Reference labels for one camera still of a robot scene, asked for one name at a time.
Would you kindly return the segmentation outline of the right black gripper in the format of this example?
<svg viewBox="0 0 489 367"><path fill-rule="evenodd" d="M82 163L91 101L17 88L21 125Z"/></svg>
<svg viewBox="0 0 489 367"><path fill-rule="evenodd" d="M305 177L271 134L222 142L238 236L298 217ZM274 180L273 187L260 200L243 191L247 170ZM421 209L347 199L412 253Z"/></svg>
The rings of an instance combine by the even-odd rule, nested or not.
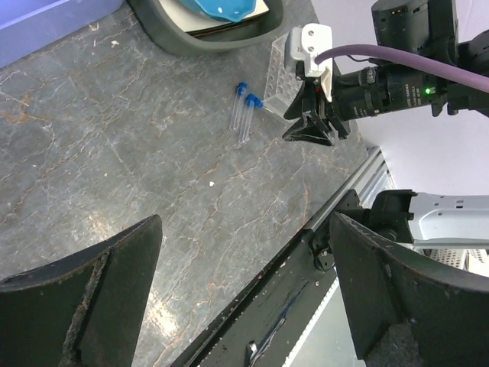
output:
<svg viewBox="0 0 489 367"><path fill-rule="evenodd" d="M335 110L333 102L325 97L319 81L301 75L303 84L287 108L285 119L298 119L282 135L284 141L305 141L332 147L335 140L350 135L349 122L344 122Z"/></svg>

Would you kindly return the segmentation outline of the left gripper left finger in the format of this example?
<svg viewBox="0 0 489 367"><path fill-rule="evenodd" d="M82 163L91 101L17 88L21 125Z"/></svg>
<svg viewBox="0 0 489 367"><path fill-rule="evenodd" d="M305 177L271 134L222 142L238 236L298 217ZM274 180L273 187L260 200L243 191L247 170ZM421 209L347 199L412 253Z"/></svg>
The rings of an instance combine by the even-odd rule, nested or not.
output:
<svg viewBox="0 0 489 367"><path fill-rule="evenodd" d="M3 366L130 366L162 243L152 215L1 281Z"/></svg>

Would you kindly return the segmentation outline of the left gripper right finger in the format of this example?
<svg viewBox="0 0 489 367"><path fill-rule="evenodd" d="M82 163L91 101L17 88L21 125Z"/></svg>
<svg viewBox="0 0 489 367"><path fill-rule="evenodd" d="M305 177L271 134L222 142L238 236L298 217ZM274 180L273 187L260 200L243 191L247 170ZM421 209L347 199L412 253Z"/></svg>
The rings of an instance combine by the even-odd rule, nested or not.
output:
<svg viewBox="0 0 489 367"><path fill-rule="evenodd" d="M368 366L486 366L488 279L404 248L344 214L331 246L358 359Z"/></svg>

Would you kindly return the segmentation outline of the blue cap test tube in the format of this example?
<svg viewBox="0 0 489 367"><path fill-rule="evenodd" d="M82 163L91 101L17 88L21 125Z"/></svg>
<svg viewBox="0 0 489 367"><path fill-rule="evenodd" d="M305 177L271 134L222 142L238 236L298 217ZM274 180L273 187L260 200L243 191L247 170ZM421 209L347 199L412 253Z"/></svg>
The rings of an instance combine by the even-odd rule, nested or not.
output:
<svg viewBox="0 0 489 367"><path fill-rule="evenodd" d="M261 109L264 106L263 101L255 94L250 93L245 99L244 110L241 117L240 132L238 143L244 144L249 139L251 121L255 109Z"/></svg>

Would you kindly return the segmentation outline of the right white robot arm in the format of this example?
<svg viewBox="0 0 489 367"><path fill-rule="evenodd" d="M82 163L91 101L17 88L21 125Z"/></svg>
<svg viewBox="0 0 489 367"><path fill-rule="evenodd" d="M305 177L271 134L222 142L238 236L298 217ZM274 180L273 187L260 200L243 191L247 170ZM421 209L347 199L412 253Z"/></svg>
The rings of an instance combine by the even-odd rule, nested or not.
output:
<svg viewBox="0 0 489 367"><path fill-rule="evenodd" d="M332 146L357 119L429 106L432 115L488 113L488 34L458 42L452 1L378 1L376 44L334 47L329 26L309 23L287 37L284 63L301 82L284 118L286 141ZM390 190L348 215L419 249L488 247L488 198Z"/></svg>

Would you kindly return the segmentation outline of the clear test tube rack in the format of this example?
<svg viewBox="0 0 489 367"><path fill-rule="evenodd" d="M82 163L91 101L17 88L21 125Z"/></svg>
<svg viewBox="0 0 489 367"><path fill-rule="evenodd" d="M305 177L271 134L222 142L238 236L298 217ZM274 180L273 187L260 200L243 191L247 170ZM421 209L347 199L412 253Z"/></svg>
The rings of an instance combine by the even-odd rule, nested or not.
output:
<svg viewBox="0 0 489 367"><path fill-rule="evenodd" d="M302 85L295 73L284 66L287 34L272 42L267 82L264 91L264 108L283 118Z"/></svg>

